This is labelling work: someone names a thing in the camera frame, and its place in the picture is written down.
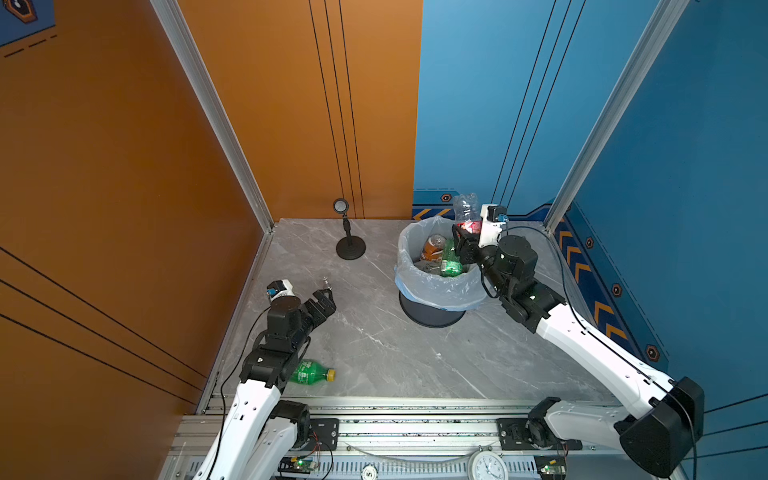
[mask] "plastic trash bag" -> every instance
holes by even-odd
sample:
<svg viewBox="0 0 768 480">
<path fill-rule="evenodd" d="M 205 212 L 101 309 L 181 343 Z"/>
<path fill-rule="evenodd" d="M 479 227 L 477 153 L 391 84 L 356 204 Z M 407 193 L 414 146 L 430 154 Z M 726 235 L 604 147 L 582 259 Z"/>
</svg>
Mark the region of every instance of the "plastic trash bag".
<svg viewBox="0 0 768 480">
<path fill-rule="evenodd" d="M 453 238 L 452 225 L 453 221 L 447 218 L 430 217 L 411 223 L 400 232 L 395 283 L 408 300 L 441 310 L 461 312 L 477 308 L 488 298 L 480 284 L 480 268 L 477 265 L 472 264 L 467 273 L 453 278 L 422 272 L 413 266 L 413 259 L 419 258 L 430 235 L 440 233 L 445 238 Z"/>
</svg>

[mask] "orange wall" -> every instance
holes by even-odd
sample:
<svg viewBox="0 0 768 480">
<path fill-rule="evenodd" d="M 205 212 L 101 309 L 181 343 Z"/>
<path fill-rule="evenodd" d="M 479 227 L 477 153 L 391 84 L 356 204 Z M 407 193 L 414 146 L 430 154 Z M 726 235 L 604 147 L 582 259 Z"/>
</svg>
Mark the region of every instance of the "orange wall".
<svg viewBox="0 0 768 480">
<path fill-rule="evenodd" d="M 275 220 L 410 218 L 421 1 L 179 3 Z"/>
<path fill-rule="evenodd" d="M 0 465 L 156 478 L 262 233 L 150 3 L 55 14 L 0 51 Z"/>
</svg>

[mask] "trash can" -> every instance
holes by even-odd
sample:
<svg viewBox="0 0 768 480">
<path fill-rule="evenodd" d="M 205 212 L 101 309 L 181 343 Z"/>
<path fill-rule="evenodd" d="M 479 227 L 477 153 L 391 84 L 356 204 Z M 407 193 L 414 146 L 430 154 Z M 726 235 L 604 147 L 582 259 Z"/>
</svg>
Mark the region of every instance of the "trash can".
<svg viewBox="0 0 768 480">
<path fill-rule="evenodd" d="M 466 310 L 480 306 L 488 298 L 481 285 L 480 269 L 472 264 L 466 273 L 443 277 L 422 272 L 413 265 L 433 233 L 453 238 L 453 221 L 430 217 L 411 223 L 400 233 L 397 242 L 395 283 L 400 290 L 400 306 L 414 322 L 441 328 L 458 322 Z"/>
</svg>

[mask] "gray marble tabletop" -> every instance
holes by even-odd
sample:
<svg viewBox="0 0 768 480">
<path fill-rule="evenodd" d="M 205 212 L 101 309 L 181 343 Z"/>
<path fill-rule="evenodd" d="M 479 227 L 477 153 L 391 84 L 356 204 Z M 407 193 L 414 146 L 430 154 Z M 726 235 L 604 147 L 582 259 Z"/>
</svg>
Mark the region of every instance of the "gray marble tabletop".
<svg viewBox="0 0 768 480">
<path fill-rule="evenodd" d="M 535 404 L 546 396 L 614 404 L 591 374 L 557 347 L 512 321 L 497 300 L 486 300 L 453 326 L 430 329 L 402 311 L 395 285 L 397 239 L 409 220 L 354 220 L 353 234 L 367 243 L 358 260 L 342 260 L 336 242 L 340 220 L 281 220 L 248 305 L 233 332 L 220 380 L 240 355 L 248 330 L 267 307 L 272 280 L 288 279 L 302 301 L 329 277 L 337 311 L 312 334 L 306 354 L 336 369 L 335 382 L 290 383 L 287 396 L 382 396 L 510 399 Z M 537 278 L 562 292 L 559 266 L 546 240 L 524 234 L 539 252 Z M 569 287 L 569 295 L 577 295 Z M 248 339 L 246 353 L 266 316 Z M 231 395 L 237 373 L 224 386 Z"/>
</svg>

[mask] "black stand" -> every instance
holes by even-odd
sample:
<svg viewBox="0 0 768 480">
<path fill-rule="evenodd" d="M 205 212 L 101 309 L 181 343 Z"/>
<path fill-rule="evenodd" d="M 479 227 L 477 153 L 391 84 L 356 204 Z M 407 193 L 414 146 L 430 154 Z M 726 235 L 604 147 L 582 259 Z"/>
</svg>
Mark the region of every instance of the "black stand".
<svg viewBox="0 0 768 480">
<path fill-rule="evenodd" d="M 421 326 L 428 326 L 433 329 L 441 329 L 451 326 L 462 319 L 466 312 L 448 312 L 440 310 L 434 306 L 424 305 L 423 303 L 408 300 L 400 293 L 400 306 L 402 311 Z"/>
<path fill-rule="evenodd" d="M 344 214 L 344 231 L 346 231 L 346 237 L 336 244 L 336 253 L 344 260 L 362 257 L 366 252 L 366 242 L 362 238 L 352 235 L 352 226 L 349 224 L 349 218 L 346 214 Z"/>
</svg>

